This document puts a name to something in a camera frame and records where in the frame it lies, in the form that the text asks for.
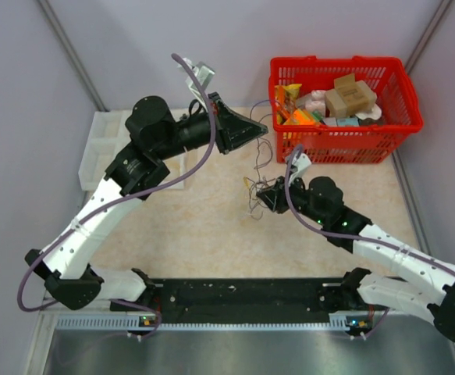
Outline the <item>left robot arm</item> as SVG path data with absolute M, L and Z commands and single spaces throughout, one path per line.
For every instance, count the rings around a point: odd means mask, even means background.
M 87 204 L 50 245 L 30 250 L 28 272 L 37 274 L 55 302 L 79 310 L 118 299 L 147 309 L 154 291 L 139 269 L 96 270 L 90 260 L 119 222 L 150 195 L 192 177 L 213 150 L 227 155 L 266 135 L 268 128 L 231 110 L 219 94 L 193 100 L 176 120 L 159 96 L 137 102 L 125 126 L 129 143 L 105 170 Z

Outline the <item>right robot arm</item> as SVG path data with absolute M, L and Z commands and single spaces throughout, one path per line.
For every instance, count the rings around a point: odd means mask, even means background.
M 382 305 L 416 316 L 455 343 L 455 265 L 431 258 L 385 232 L 371 219 L 345 205 L 343 191 L 330 177 L 302 176 L 311 160 L 298 145 L 286 159 L 284 175 L 256 192 L 274 213 L 291 211 L 307 229 L 338 248 L 370 259 L 394 273 L 381 277 L 356 268 L 343 277 L 343 303 L 351 309 Z

